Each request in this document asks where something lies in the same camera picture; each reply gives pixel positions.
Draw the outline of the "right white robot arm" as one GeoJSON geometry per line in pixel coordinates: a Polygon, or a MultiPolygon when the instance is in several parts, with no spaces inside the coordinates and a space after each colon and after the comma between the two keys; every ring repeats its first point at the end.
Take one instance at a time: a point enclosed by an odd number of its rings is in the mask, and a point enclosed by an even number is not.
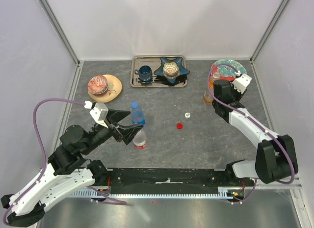
{"type": "Polygon", "coordinates": [[[213,107],[218,116],[237,128],[256,147],[253,161],[240,160],[230,163],[231,168],[224,175],[229,185],[237,185],[242,178],[258,178],[263,183],[274,181],[289,183],[298,173],[298,163],[293,139],[289,135],[279,135],[257,121],[240,103],[243,94],[227,80],[213,83],[213,107]]]}

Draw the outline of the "red bottle cap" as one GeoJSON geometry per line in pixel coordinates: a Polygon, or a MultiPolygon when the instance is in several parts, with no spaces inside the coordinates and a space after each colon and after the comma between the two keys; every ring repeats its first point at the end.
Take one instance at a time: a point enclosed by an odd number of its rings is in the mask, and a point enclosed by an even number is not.
{"type": "Polygon", "coordinates": [[[183,124],[182,123],[177,123],[176,128],[177,129],[182,129],[183,128],[183,124]]]}

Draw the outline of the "white tea bottle cap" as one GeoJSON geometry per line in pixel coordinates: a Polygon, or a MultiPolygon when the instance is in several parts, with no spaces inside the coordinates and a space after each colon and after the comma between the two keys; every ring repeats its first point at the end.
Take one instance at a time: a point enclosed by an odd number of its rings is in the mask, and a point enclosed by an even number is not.
{"type": "Polygon", "coordinates": [[[190,118],[190,116],[191,116],[191,114],[189,113],[189,112],[186,112],[185,114],[184,114],[184,116],[185,116],[185,118],[190,118]]]}

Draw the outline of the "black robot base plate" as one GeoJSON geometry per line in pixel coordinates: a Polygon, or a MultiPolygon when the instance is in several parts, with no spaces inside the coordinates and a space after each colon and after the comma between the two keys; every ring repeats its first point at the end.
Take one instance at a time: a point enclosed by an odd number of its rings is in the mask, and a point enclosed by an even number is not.
{"type": "Polygon", "coordinates": [[[194,194],[253,184],[249,178],[236,178],[226,169],[112,168],[96,185],[108,187],[114,194],[194,194]]]}

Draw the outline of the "orange tea bottle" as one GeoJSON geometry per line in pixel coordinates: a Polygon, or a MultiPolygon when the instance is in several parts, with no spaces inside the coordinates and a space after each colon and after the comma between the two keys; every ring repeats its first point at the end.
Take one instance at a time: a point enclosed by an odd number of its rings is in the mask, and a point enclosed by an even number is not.
{"type": "Polygon", "coordinates": [[[203,100],[205,103],[212,103],[213,102],[213,97],[211,96],[211,94],[209,93],[208,90],[204,91],[203,100]]]}

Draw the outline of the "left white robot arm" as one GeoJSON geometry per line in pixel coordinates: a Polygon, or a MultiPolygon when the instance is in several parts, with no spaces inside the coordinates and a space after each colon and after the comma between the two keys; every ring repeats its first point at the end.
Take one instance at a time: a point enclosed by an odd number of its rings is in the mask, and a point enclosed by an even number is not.
{"type": "Polygon", "coordinates": [[[79,125],[68,127],[60,137],[61,144],[39,174],[16,194],[1,198],[2,207],[6,209],[3,218],[6,225],[29,227],[73,192],[104,185],[110,177],[108,169],[100,160],[92,160],[84,167],[87,161],[84,156],[111,137],[127,145],[143,128],[143,125],[120,125],[130,111],[110,109],[103,103],[91,107],[90,115],[95,125],[89,132],[79,125]]]}

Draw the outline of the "red cap water bottle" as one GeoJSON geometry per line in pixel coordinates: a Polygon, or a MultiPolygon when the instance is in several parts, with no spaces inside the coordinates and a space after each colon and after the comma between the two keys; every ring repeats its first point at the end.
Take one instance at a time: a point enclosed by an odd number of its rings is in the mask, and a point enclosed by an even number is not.
{"type": "Polygon", "coordinates": [[[209,76],[209,86],[210,88],[213,88],[213,84],[216,80],[220,79],[220,73],[218,71],[214,71],[209,76]]]}
{"type": "Polygon", "coordinates": [[[147,137],[143,130],[140,130],[135,135],[135,137],[133,138],[133,144],[139,150],[142,150],[147,146],[147,137]]]}

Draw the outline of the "blue cap water bottle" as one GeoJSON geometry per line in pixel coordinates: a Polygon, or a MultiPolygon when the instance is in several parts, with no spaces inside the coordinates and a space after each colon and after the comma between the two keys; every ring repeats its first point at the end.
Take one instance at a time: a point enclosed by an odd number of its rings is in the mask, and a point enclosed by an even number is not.
{"type": "Polygon", "coordinates": [[[144,113],[137,101],[131,103],[131,121],[134,125],[145,125],[144,113]]]}

